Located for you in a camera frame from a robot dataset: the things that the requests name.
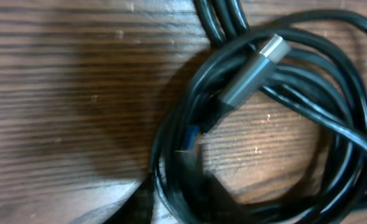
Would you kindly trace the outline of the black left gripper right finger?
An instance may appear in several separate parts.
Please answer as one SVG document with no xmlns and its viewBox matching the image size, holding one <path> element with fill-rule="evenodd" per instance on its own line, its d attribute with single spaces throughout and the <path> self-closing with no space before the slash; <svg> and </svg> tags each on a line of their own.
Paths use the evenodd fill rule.
<svg viewBox="0 0 367 224">
<path fill-rule="evenodd" d="M 234 198 L 222 186 L 218 179 L 208 174 L 206 178 L 206 193 L 210 223 L 217 224 L 250 224 L 252 219 L 236 203 Z"/>
</svg>

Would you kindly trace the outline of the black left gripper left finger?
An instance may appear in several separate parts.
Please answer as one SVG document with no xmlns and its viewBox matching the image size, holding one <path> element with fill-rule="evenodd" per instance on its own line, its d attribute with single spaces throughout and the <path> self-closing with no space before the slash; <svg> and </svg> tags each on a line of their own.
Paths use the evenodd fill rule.
<svg viewBox="0 0 367 224">
<path fill-rule="evenodd" d="M 103 224 L 151 224 L 153 208 L 154 180 L 146 179 Z"/>
</svg>

